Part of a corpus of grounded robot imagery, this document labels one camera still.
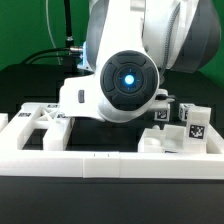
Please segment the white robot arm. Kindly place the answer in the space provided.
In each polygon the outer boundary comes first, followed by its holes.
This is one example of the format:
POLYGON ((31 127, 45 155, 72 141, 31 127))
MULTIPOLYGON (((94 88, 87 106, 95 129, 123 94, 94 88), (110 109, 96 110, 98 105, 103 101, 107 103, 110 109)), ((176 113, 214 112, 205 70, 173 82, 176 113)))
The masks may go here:
POLYGON ((167 70, 193 73, 216 54, 221 27, 213 0, 94 0, 83 62, 88 76, 67 78, 67 117, 123 123, 169 100, 167 70))

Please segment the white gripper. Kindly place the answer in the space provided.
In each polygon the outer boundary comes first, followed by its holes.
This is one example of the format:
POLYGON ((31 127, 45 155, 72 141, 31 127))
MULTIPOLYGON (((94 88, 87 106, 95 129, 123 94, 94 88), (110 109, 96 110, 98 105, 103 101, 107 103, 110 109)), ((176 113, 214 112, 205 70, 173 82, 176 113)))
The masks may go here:
POLYGON ((89 117, 100 121, 131 121, 146 111, 160 111, 175 101, 165 89, 157 89, 153 97, 139 109, 116 109, 103 94, 94 75, 67 78, 59 91, 59 111, 67 117, 89 117))

